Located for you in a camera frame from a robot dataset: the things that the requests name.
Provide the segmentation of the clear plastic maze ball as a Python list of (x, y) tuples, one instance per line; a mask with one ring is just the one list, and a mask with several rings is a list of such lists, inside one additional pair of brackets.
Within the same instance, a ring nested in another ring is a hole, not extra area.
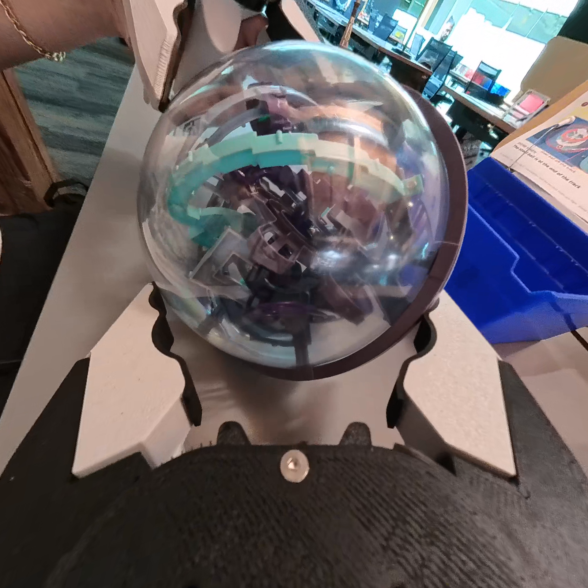
[(142, 161), (138, 224), (167, 307), (284, 380), (385, 353), (459, 256), (467, 172), (443, 115), (364, 58), (271, 42), (172, 99)]

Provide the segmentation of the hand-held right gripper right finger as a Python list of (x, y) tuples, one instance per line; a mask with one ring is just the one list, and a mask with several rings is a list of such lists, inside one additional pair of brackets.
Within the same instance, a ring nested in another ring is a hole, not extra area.
[(439, 299), (408, 338), (386, 423), (438, 463), (457, 457), (505, 479), (517, 474), (500, 360), (452, 299)]

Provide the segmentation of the black card on cardboard stand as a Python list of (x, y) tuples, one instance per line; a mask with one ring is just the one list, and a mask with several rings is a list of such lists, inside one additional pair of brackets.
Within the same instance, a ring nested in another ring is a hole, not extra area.
[(520, 90), (539, 92), (552, 104), (586, 81), (587, 1), (579, 1), (523, 78)]

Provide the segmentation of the black water bottle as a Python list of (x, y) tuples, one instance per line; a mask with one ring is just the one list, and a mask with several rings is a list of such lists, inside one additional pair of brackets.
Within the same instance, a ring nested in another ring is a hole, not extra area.
[(81, 208), (89, 191), (89, 184), (76, 178), (53, 182), (47, 189), (43, 200), (50, 208), (68, 206)]

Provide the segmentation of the person's left hand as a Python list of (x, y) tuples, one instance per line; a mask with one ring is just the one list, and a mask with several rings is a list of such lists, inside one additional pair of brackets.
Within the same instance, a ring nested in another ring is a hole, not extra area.
[(267, 27), (268, 20), (261, 13), (242, 20), (233, 50), (238, 51), (255, 46), (260, 33), (265, 32)]

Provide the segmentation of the person's left forearm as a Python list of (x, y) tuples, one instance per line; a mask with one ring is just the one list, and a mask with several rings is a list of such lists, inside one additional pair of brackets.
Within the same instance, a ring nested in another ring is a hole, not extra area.
[(122, 1), (1, 1), (1, 69), (129, 39)]

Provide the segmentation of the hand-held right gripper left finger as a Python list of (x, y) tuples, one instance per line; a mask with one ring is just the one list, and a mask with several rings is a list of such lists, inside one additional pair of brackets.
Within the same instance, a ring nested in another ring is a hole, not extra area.
[(88, 355), (72, 474), (86, 477), (135, 453), (156, 468), (180, 455), (202, 405), (155, 284), (147, 284)]

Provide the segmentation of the red acrylic stand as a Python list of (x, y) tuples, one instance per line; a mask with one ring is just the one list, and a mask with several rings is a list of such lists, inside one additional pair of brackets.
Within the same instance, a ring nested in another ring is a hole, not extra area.
[(504, 115), (504, 121), (519, 127), (548, 106), (550, 98), (534, 89), (528, 89), (512, 103)]

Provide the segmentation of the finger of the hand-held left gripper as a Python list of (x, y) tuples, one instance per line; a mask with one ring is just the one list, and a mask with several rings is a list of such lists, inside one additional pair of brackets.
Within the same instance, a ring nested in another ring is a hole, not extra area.
[(191, 1), (125, 1), (130, 45), (143, 83), (145, 102), (168, 107), (192, 20)]
[(281, 12), (285, 19), (284, 40), (305, 40), (323, 43), (314, 18), (314, 9), (307, 1), (281, 1)]

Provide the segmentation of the printed instruction sheet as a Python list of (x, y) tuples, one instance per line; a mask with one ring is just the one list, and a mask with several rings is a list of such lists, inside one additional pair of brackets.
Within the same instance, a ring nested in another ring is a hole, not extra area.
[(587, 83), (513, 132), (492, 158), (587, 224)]

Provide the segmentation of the blue plastic bin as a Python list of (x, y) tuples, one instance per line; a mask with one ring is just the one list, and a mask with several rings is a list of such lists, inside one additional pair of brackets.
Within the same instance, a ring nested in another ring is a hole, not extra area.
[(587, 233), (493, 158), (467, 179), (448, 295), (491, 344), (587, 327)]

